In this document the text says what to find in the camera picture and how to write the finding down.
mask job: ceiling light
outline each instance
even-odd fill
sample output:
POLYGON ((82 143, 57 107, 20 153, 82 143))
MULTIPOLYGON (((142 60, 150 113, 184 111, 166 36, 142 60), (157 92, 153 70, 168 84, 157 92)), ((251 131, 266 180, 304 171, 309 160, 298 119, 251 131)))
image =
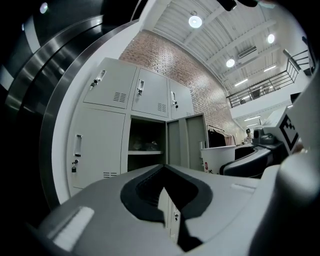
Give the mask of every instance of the ceiling light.
POLYGON ((272 66, 272 67, 269 67, 269 68, 267 68, 265 71, 263 71, 263 72, 267 72, 267 71, 269 71, 269 70, 272 70, 272 69, 274 69, 275 67, 276 67, 277 65, 274 65, 274 66, 272 66))
POLYGON ((268 43, 272 44, 275 41, 275 36, 273 34, 268 35, 268 43))
POLYGON ((192 16, 189 19, 189 25, 195 29, 200 28, 202 25, 202 19, 199 16, 192 16))
POLYGON ((261 117, 261 115, 258 115, 258 116, 252 117, 252 118, 248 118, 248 119, 246 119, 246 120, 244 120, 244 121, 249 121, 249 120, 256 119, 256 118, 260 118, 260 117, 261 117))
POLYGON ((258 125, 258 123, 250 124, 250 125, 247 125, 246 127, 249 127, 249 126, 256 126, 256 125, 258 125))
POLYGON ((228 68, 231 68, 233 65, 235 64, 235 60, 234 59, 229 59, 227 62, 226 62, 226 66, 228 68))
POLYGON ((246 81, 248 81, 248 78, 244 79, 244 80, 241 81, 241 82, 236 83, 234 86, 239 86, 239 85, 243 84, 243 83, 246 82, 246 81))
POLYGON ((44 2, 40 6, 40 13, 44 14, 47 10, 48 10, 48 4, 46 2, 44 2))

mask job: railing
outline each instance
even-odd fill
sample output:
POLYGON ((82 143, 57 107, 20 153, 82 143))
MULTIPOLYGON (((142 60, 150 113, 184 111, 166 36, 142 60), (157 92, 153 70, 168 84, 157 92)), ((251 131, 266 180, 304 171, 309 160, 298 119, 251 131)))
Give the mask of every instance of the railing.
POLYGON ((306 76, 311 76, 315 70, 315 65, 312 57, 309 55, 309 50, 299 52, 298 54, 293 55, 292 58, 296 61, 306 76))
POLYGON ((228 96, 227 99, 229 99, 232 108, 280 90, 296 81, 301 68, 286 50, 283 53, 288 57, 286 70, 228 96))

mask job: door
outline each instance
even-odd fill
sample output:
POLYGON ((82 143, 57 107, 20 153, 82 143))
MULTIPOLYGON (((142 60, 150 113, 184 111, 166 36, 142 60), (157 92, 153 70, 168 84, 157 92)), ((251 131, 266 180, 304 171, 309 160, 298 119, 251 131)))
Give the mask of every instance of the door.
POLYGON ((204 171, 201 148, 208 148, 208 132, 203 113, 166 122, 166 163, 204 171))
POLYGON ((117 59, 104 59, 97 69, 97 85, 88 89, 83 102, 126 109, 136 69, 117 59))
POLYGON ((74 130, 76 172, 72 186, 84 189, 91 183, 120 174, 121 141, 125 115, 83 108, 74 130))
POLYGON ((190 89, 174 80, 170 80, 170 108, 172 119, 179 119, 194 114, 194 105, 190 89))
POLYGON ((167 79, 140 69, 134 92, 132 110, 168 117, 167 79))
POLYGON ((165 188, 162 189, 160 196, 159 196, 159 201, 158 201, 158 209, 163 211, 163 217, 164 217, 164 228, 166 231, 170 234, 170 227, 171 223, 171 216, 169 216, 171 213, 169 213, 169 201, 171 202, 169 198, 169 194, 166 191, 165 188))
POLYGON ((170 200, 171 207, 171 224, 170 224, 170 237, 174 243, 178 242, 179 230, 180 230, 180 211, 175 206, 174 202, 170 200))

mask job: white ceiling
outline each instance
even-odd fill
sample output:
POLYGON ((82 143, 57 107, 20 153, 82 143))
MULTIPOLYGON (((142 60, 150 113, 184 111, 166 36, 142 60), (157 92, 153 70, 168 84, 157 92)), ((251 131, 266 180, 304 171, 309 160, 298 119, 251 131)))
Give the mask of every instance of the white ceiling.
POLYGON ((266 119, 271 115, 271 113, 273 111, 278 110, 280 108, 284 108, 284 107, 290 106, 291 104, 292 104, 291 100, 287 100, 285 102, 282 102, 282 103, 277 104, 277 105, 273 105, 271 107, 262 109, 260 111, 256 111, 256 112, 250 113, 248 115, 245 115, 245 116, 242 116, 242 117, 239 117, 239 118, 235 118, 234 120, 243 129, 247 129, 247 128, 254 129, 254 128, 260 127, 261 126, 260 125, 260 120, 261 120, 261 123, 263 124, 266 121, 266 119), (252 120, 245 121, 246 119, 254 118, 254 117, 257 117, 257 116, 260 116, 260 117, 252 119, 252 120))
POLYGON ((221 82, 229 94, 266 79, 279 72, 281 47, 269 44, 269 34, 277 33, 276 21, 270 10, 242 5, 239 2, 232 11, 226 11, 216 0, 158 0, 151 10, 144 29, 153 31, 183 47, 201 61, 221 82), (192 28, 188 20, 196 11, 202 19, 200 28, 192 28), (238 54, 256 46, 258 57, 245 64, 237 62, 238 54), (235 66, 226 62, 235 59, 235 66), (234 84, 248 78, 237 87, 234 84))

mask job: red brick wall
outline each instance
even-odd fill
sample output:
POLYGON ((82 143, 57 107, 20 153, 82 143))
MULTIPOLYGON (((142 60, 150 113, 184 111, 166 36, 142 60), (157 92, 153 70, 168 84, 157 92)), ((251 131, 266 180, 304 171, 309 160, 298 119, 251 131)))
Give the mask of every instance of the red brick wall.
POLYGON ((119 59, 156 71, 187 86, 191 90, 196 114, 203 112, 208 125, 234 135, 237 143, 243 141, 245 133, 232 120, 220 83, 199 61, 177 44, 143 30, 131 41, 119 59))

